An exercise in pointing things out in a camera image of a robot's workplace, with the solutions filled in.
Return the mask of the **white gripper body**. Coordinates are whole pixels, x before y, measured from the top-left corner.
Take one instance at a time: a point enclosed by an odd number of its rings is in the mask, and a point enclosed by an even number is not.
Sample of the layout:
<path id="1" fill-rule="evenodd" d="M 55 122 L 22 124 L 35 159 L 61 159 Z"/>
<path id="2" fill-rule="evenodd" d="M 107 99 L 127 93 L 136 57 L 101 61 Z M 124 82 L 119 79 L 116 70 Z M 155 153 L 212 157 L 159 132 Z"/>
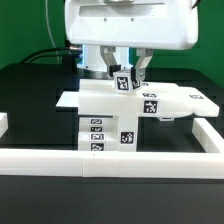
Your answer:
<path id="1" fill-rule="evenodd" d="M 73 44 L 189 49 L 198 40 L 196 0 L 66 0 Z"/>

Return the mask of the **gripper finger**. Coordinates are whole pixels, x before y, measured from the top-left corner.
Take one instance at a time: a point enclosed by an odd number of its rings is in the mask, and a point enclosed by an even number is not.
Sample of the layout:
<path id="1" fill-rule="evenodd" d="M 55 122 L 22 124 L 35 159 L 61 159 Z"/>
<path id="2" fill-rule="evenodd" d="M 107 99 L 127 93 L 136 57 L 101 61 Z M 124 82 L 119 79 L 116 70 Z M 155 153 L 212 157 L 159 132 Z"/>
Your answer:
<path id="1" fill-rule="evenodd" d="M 153 57 L 153 50 L 148 48 L 138 48 L 136 50 L 138 61 L 135 66 L 131 68 L 131 80 L 143 81 L 145 79 L 145 69 Z"/>
<path id="2" fill-rule="evenodd" d="M 107 73 L 110 77 L 113 76 L 114 72 L 121 70 L 121 65 L 117 63 L 114 53 L 116 52 L 116 48 L 113 46 L 101 46 L 100 54 L 107 66 Z"/>

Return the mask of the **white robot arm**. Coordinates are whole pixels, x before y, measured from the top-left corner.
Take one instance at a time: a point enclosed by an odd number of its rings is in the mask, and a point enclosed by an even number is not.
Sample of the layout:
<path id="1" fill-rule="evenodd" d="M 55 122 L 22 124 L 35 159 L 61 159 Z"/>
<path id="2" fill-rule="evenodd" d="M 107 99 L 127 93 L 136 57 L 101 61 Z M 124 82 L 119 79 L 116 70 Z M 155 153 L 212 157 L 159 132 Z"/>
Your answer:
<path id="1" fill-rule="evenodd" d="M 65 30 L 83 47 L 82 69 L 130 67 L 130 48 L 141 59 L 152 51 L 185 50 L 198 40 L 199 0 L 65 0 Z"/>

